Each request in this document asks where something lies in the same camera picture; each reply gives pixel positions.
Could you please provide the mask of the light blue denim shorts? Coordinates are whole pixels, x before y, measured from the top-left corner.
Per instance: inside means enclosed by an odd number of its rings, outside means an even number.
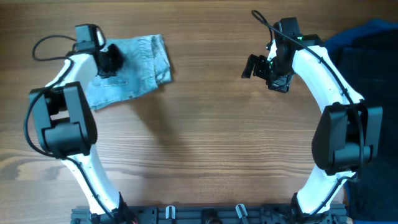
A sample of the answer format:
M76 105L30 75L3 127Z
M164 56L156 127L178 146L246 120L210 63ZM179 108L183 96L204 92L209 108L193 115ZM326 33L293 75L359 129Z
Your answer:
M90 81L85 91L91 109L100 110L113 103L146 95L172 81L171 65L161 34L131 39L108 39L121 51L122 67L115 76Z

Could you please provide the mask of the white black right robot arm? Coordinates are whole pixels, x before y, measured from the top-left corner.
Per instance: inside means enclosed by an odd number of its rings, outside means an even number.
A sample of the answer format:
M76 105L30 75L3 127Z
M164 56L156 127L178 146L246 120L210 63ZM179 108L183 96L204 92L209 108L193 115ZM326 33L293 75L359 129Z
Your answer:
M282 218L287 223L325 222L333 218L331 202L342 185L357 182L376 158L382 108L365 102L334 66L321 38L302 34L296 18L271 25L259 11L251 14L268 28L271 40L268 56L248 57L242 78L258 77L269 90L287 93L298 75L322 114L311 145L315 166Z

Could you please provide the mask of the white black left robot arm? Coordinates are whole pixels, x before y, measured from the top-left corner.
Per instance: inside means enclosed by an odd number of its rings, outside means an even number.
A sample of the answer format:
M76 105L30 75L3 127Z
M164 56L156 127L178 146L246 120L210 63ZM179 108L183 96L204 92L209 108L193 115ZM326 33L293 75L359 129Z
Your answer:
M108 48L95 24L75 26L71 51L57 76L29 93L23 130L28 145L41 155L61 161L78 182L89 206L73 212L72 223L137 223L138 219L116 190L96 150L95 119L85 96L97 75L114 76L123 65L119 49Z

